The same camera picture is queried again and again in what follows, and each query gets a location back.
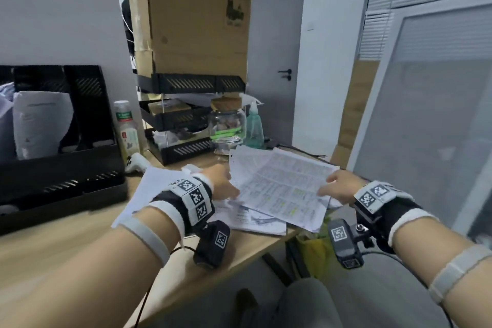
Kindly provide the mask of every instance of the plastic bottle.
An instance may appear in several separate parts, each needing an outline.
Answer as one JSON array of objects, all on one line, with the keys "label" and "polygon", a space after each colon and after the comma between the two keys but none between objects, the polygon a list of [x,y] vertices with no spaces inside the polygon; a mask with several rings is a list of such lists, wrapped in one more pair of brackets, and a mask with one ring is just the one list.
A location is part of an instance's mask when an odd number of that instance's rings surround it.
[{"label": "plastic bottle", "polygon": [[119,100],[114,102],[116,110],[116,119],[118,120],[118,133],[121,141],[121,152],[126,161],[133,153],[140,153],[138,143],[137,123],[133,120],[130,102],[128,100]]},{"label": "plastic bottle", "polygon": [[265,136],[263,135],[261,117],[258,114],[258,105],[262,105],[263,103],[250,95],[241,94],[241,97],[243,98],[243,107],[248,104],[251,105],[249,116],[246,118],[246,138],[244,139],[244,144],[251,148],[263,148]]}]

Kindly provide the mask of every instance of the gray pants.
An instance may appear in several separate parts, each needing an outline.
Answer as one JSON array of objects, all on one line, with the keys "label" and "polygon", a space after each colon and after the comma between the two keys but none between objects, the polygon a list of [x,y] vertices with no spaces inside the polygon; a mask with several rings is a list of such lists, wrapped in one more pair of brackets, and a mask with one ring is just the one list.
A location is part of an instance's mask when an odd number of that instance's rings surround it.
[{"label": "gray pants", "polygon": [[276,304],[244,312],[241,328],[342,328],[332,296],[317,279],[292,283]]}]

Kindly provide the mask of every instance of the white door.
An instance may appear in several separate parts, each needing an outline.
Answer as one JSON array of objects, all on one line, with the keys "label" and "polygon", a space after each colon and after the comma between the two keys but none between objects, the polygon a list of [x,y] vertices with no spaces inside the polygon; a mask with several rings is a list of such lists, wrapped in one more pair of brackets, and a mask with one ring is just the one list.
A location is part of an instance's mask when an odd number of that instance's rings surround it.
[{"label": "white door", "polygon": [[[265,103],[258,107],[265,136],[289,145],[294,124],[303,1],[251,1],[246,92]],[[278,73],[289,69],[291,74]]]}]

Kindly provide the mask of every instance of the glass jar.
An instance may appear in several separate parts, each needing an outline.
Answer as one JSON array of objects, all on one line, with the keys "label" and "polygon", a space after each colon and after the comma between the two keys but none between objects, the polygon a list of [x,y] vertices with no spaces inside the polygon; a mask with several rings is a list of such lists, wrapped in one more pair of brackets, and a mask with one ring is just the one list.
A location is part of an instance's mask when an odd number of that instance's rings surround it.
[{"label": "glass jar", "polygon": [[243,144],[246,136],[246,114],[239,110],[214,110],[209,115],[210,139],[216,154],[228,155]]}]

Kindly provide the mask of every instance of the wooden desk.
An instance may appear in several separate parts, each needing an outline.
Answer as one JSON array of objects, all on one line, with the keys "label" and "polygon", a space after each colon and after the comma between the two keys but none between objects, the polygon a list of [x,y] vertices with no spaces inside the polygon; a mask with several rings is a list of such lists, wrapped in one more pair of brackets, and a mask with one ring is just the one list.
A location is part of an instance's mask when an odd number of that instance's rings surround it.
[{"label": "wooden desk", "polygon": [[[145,156],[152,165],[161,164],[150,152]],[[187,163],[205,168],[218,163],[218,158],[208,154],[174,164],[168,168],[180,169]],[[129,195],[132,196],[140,177],[129,177]],[[126,203],[117,204],[97,212],[83,212],[53,222],[21,230],[0,238],[0,320],[27,296],[33,288],[62,263],[110,229],[111,223]],[[224,264],[215,271],[201,269],[193,263],[192,251],[177,251],[157,275],[147,300],[142,321],[150,321],[192,300],[198,294],[227,279],[259,258],[276,244],[295,235],[289,230],[284,237],[232,231]],[[185,244],[195,247],[198,238],[185,239]],[[134,325],[140,306],[125,325]]]}]

